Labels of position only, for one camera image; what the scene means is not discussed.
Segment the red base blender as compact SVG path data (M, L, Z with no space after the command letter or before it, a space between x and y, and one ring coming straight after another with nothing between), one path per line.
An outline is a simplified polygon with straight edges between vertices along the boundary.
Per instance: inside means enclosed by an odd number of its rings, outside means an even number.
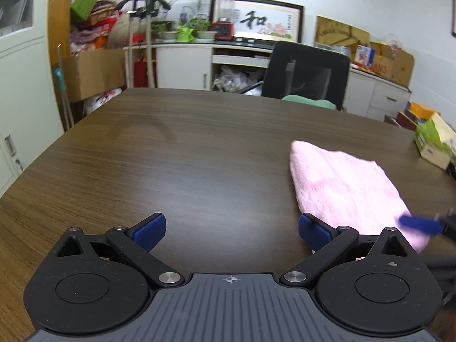
M233 12L236 0L211 0L209 19L215 40L231 41L234 36Z

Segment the green tissue box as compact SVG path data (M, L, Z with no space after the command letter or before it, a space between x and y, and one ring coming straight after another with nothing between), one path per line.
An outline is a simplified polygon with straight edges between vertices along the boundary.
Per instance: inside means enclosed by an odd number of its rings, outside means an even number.
M455 163L455 130L438 113L417 126L414 141L420 156L440 169Z

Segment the potted green plant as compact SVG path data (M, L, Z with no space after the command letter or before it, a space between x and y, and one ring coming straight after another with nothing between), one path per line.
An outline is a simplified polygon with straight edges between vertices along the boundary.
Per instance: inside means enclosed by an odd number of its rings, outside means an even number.
M167 32L175 32L178 36L182 27L208 30L208 15L201 12L207 3L209 0L152 0L152 40L164 40Z

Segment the black mesh office chair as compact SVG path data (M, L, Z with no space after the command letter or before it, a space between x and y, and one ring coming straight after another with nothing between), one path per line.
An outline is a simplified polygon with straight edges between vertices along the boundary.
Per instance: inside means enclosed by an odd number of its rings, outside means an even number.
M325 100L342 110L350 64L350 58L339 52L278 41L264 79L239 92L246 94L261 87L262 97L283 100L296 95L305 100Z

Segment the green plush cushion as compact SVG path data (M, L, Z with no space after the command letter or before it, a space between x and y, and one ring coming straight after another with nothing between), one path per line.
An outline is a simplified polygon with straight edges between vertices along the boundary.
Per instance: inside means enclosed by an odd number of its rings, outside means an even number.
M283 97L282 100L292 102L292 103L302 103L305 105L325 108L325 109L329 109L329 110L337 110L337 106L328 100L322 100L322 99L313 100L313 99L308 99L307 97L301 97L299 95L294 95L294 94L287 95L287 96Z

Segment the large cardboard box on floor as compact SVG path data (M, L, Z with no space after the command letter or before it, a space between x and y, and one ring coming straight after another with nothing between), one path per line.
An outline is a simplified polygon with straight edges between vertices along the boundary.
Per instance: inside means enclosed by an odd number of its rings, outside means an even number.
M69 56L63 60L63 76L71 103L124 87L125 51L99 49Z

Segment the orange flat box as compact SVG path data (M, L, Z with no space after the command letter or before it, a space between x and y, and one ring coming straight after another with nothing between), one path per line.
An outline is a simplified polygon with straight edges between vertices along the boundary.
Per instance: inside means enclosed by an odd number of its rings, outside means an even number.
M441 115L441 113L435 110L433 107L429 107L427 105L423 105L416 102L410 103L409 111L410 113L415 115L415 117L420 118L422 120L430 119L435 113Z

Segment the brown cardboard box on cabinet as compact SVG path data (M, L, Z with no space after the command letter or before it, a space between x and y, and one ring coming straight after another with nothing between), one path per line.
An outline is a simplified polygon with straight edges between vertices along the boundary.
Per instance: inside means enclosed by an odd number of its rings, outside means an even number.
M379 42L371 42L374 50L371 71L402 87L409 87L415 58L409 52Z

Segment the framed calligraphy picture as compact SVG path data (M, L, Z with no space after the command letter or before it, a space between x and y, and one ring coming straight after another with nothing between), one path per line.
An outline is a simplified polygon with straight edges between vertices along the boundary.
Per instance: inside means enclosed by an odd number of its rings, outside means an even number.
M230 42L301 42L304 6L273 0L236 0Z

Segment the white low cabinet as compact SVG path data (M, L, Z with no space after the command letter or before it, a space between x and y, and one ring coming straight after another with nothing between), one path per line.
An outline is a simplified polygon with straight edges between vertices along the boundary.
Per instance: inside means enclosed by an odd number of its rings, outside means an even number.
M152 45L155 86L165 89L217 89L214 81L223 68L243 73L246 87L264 78L272 49L265 46L237 46L209 43L165 43ZM361 117L382 121L405 110L411 91L354 67L349 77L342 109Z

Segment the pink fluffy towel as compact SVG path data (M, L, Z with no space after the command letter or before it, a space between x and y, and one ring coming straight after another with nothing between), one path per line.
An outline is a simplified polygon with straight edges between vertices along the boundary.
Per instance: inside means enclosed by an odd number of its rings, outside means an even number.
M333 228L350 226L362 235L379 235L385 227L396 227L417 253L431 241L429 235L399 224L399 218L410 211L375 161L293 141L290 171L302 213Z

